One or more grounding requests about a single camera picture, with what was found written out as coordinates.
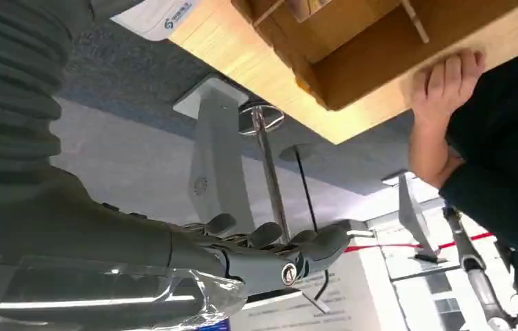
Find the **chrome rod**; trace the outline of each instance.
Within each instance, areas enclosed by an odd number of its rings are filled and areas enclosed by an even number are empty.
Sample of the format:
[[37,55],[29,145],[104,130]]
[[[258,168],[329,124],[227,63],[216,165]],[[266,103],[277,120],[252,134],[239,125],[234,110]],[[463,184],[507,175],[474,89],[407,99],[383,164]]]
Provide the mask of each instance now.
[[269,199],[271,200],[273,217],[275,218],[275,222],[277,222],[283,230],[283,243],[288,243],[290,240],[289,227],[285,220],[283,199],[281,198],[281,190],[279,189],[277,173],[275,172],[275,163],[273,162],[271,147],[269,146],[267,131],[265,129],[265,117],[261,107],[254,107],[252,109],[252,126],[257,131],[257,141],[263,152],[263,168],[265,170],[267,188],[269,189]]

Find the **black cable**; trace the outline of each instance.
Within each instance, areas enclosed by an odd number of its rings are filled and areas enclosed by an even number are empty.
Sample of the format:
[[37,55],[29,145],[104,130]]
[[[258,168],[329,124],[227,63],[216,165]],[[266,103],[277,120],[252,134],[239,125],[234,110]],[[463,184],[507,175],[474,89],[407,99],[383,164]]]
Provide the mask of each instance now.
[[303,191],[305,191],[306,199],[308,200],[308,207],[310,208],[310,215],[312,217],[314,231],[318,232],[317,222],[315,221],[315,213],[313,210],[312,198],[310,196],[308,182],[306,180],[306,173],[303,171],[303,163],[301,162],[301,157],[299,156],[299,150],[297,149],[297,145],[293,146],[293,150],[295,151],[295,159],[297,160],[297,165],[299,166],[299,174],[301,175],[301,181],[303,182]]
[[[315,213],[312,204],[312,198],[310,196],[310,191],[308,189],[308,181],[306,180],[306,173],[303,171],[303,163],[301,162],[301,157],[299,156],[299,150],[297,149],[297,145],[293,146],[293,150],[295,151],[295,158],[297,159],[297,165],[299,166],[299,174],[301,175],[301,181],[303,182],[303,190],[306,193],[306,199],[308,200],[308,207],[310,209],[310,215],[312,217],[312,224],[315,232],[318,232],[317,222],[315,220]],[[323,285],[319,289],[318,293],[315,295],[314,300],[318,301],[321,295],[328,288],[328,282],[330,281],[330,273],[327,270],[323,271],[324,281]]]

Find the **sticker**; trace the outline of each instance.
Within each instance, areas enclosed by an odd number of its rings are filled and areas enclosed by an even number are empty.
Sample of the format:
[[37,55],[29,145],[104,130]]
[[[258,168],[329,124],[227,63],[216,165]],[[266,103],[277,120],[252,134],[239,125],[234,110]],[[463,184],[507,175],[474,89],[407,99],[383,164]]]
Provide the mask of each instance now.
[[184,2],[181,6],[179,6],[173,16],[166,19],[166,22],[163,25],[167,30],[172,30],[192,7],[193,4],[191,2]]

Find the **round metal base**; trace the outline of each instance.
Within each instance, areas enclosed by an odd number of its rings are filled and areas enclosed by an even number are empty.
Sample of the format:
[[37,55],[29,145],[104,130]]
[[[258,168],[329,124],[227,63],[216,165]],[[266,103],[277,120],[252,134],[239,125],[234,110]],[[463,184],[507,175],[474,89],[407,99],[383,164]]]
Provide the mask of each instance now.
[[265,101],[250,101],[239,108],[239,133],[246,137],[257,135],[257,131],[252,125],[252,111],[260,108],[265,118],[265,129],[267,132],[276,130],[283,124],[285,114],[277,107]]

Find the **screw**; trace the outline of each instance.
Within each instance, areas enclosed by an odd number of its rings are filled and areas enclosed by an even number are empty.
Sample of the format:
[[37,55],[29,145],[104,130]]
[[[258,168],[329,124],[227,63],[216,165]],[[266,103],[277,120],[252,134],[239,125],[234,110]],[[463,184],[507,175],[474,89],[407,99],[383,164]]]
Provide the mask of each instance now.
[[287,263],[281,271],[281,279],[285,286],[291,286],[297,278],[297,268],[293,263]]

